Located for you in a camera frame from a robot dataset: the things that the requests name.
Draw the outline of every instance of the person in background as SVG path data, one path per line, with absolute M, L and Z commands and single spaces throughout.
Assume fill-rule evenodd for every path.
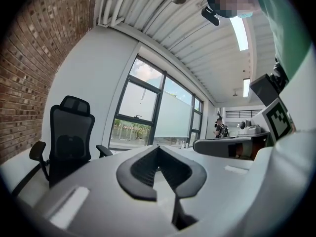
M 223 138 L 226 131 L 226 126 L 223 124 L 221 118 L 217 119 L 217 126 L 215 131 L 215 138 Z

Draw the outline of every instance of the fence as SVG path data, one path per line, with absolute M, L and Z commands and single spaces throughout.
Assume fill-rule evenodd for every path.
M 252 118 L 261 110 L 245 110 L 245 111 L 226 111 L 227 118 Z

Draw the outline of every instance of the chair armrest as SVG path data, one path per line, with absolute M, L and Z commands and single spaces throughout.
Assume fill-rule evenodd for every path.
M 30 159 L 40 161 L 40 157 L 42 157 L 45 147 L 45 142 L 37 141 L 31 148 Z
M 39 161 L 40 167 L 42 168 L 46 179 L 49 181 L 49 176 L 46 170 L 46 164 L 43 159 L 43 152 L 46 147 L 46 143 L 43 141 L 37 141 L 31 148 L 30 159 Z
M 105 146 L 102 146 L 102 145 L 97 145 L 95 146 L 97 148 L 97 150 L 100 151 L 100 158 L 103 157 L 103 156 L 112 156 L 112 152 L 107 149 Z

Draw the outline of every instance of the black mesh office chair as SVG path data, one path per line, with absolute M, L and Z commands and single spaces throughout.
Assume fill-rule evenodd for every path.
M 50 109 L 49 175 L 42 157 L 46 143 L 38 141 L 30 151 L 30 159 L 39 161 L 50 187 L 91 159 L 89 140 L 94 121 L 89 103 L 73 96 L 66 96 L 60 105 Z M 112 155 L 104 146 L 98 145 L 96 148 L 100 151 L 100 157 Z

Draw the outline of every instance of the chair headrest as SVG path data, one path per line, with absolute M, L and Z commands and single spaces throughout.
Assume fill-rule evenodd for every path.
M 90 105 L 87 101 L 73 96 L 65 96 L 59 109 L 82 116 L 90 115 Z

